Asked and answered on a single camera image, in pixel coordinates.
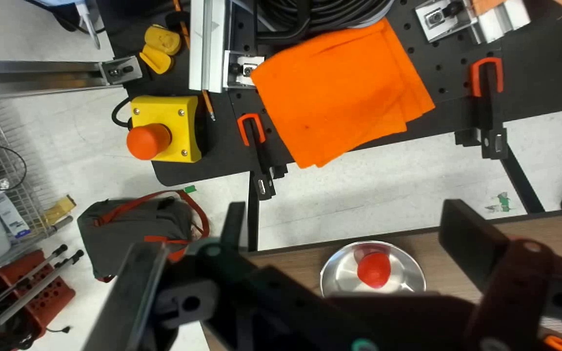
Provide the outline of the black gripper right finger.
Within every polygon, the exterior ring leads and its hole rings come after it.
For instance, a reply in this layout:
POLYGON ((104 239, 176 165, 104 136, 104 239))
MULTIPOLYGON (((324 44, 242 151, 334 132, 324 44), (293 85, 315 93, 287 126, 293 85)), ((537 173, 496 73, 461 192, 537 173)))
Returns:
POLYGON ((443 202, 439 243, 480 292, 469 307, 545 309, 555 260, 549 245, 508 237, 463 198, 443 202))

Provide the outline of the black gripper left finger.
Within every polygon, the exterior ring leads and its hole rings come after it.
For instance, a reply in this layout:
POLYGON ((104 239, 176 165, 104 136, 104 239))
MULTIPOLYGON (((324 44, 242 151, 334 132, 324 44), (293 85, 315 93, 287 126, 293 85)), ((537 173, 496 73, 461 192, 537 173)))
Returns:
POLYGON ((82 351, 157 351, 153 305, 166 268, 168 249, 137 243, 129 249, 108 299, 82 351))

